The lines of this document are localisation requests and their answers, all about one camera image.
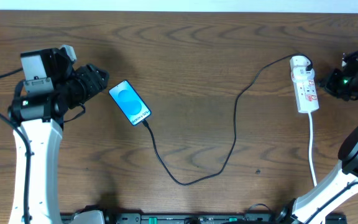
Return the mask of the blue Samsung smartphone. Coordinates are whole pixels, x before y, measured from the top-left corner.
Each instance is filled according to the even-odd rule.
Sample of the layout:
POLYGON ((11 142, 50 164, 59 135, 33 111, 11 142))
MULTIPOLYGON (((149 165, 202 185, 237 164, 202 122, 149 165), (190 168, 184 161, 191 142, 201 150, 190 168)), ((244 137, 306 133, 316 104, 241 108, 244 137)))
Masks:
POLYGON ((123 80, 108 93, 131 125, 136 126, 151 116, 152 111, 128 80, 123 80))

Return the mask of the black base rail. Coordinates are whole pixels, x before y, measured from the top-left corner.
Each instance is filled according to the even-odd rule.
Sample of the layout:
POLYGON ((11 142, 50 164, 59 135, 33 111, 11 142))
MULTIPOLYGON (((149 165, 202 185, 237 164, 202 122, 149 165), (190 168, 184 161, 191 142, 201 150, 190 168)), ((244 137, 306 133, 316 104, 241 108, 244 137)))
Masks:
POLYGON ((218 223, 275 223, 274 217, 267 212, 249 212, 245 215, 167 215, 167 214, 146 214, 121 213, 107 218, 106 223, 113 224, 218 224, 218 223))

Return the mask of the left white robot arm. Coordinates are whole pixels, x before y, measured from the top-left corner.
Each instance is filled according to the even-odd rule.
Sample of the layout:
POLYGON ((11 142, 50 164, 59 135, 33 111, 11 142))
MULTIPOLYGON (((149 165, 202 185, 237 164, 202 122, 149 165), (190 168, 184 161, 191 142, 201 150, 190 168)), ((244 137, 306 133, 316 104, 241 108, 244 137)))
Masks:
POLYGON ((64 118, 106 89, 109 73, 86 64, 75 69, 74 48, 21 54, 24 79, 8 107, 16 144, 14 200, 9 223, 61 223, 58 203, 58 154, 64 118))

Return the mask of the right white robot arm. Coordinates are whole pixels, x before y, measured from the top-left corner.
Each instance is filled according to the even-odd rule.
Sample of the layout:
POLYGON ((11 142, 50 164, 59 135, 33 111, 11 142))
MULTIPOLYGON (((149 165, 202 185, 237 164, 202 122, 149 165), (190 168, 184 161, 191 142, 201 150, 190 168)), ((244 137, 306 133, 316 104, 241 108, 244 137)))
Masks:
MULTIPOLYGON (((316 87, 344 101, 358 100, 358 52, 344 54, 342 68, 316 82, 312 61, 303 54, 289 56, 299 113, 319 108, 316 87)), ((358 127, 342 143, 338 162, 307 194, 294 198, 276 218, 277 223, 321 223, 335 208, 358 193, 358 127)))

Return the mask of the white power strip socket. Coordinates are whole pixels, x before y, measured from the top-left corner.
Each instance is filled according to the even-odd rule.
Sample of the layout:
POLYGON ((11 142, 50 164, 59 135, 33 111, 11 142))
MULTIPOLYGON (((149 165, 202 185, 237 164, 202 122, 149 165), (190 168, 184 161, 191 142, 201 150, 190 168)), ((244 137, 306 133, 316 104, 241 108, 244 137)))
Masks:
POLYGON ((296 105, 299 113, 307 114, 319 109, 314 69, 309 58, 296 55, 290 59, 296 105))

